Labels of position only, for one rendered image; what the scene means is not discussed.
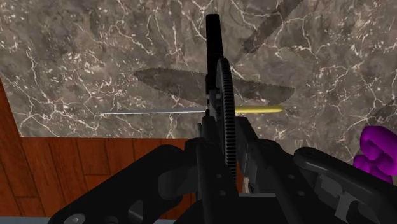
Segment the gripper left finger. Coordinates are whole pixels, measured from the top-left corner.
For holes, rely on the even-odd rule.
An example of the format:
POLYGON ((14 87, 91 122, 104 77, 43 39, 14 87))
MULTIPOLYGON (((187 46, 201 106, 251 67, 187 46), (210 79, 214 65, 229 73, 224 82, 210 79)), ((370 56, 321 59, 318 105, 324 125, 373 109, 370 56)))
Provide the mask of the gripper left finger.
POLYGON ((183 196, 198 201, 175 224, 226 224, 239 199, 235 117, 205 116, 184 149, 161 145, 56 212, 48 224, 154 224, 183 196))

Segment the purple knotted shape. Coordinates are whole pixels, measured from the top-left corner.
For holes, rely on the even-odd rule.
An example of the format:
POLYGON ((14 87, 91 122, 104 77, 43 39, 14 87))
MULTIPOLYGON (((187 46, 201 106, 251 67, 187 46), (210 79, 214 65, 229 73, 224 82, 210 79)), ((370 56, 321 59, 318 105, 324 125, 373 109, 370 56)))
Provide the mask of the purple knotted shape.
POLYGON ((397 134, 378 125, 367 126, 359 139, 360 155, 353 166, 387 183, 397 176, 397 134))

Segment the yellow handled knife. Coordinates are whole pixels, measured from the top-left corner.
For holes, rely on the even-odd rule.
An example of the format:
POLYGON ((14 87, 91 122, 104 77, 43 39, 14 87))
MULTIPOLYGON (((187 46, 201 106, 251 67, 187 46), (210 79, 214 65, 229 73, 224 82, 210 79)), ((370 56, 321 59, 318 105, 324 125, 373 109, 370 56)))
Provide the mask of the yellow handled knife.
MULTIPOLYGON (((173 114, 173 113, 205 113, 206 111, 220 112, 221 108, 209 106, 208 108, 187 107, 187 108, 168 108, 168 109, 137 109, 133 111, 106 111, 96 112, 100 115, 150 115, 150 114, 173 114)), ((253 113, 280 113, 284 108, 280 105, 275 106, 237 106, 236 114, 253 114, 253 113)))

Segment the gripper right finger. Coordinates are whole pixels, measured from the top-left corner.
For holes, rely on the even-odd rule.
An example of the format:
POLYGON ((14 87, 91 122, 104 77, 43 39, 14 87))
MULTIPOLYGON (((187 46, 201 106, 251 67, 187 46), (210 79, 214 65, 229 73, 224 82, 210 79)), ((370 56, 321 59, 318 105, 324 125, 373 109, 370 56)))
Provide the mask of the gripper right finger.
POLYGON ((286 153, 235 119, 237 158, 250 192, 275 199, 279 224, 397 224, 397 186, 311 147, 286 153))

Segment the black toothed wheel cutter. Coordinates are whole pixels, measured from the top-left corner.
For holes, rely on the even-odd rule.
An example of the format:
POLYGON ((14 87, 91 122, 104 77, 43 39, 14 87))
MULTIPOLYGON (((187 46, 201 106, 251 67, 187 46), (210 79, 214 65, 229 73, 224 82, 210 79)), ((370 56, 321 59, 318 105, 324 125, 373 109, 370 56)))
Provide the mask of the black toothed wheel cutter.
POLYGON ((237 136, 235 129, 235 99, 230 63, 223 55, 220 16, 205 16, 207 74, 205 94, 206 114, 213 117, 219 131, 225 164, 232 176, 237 176, 237 136))

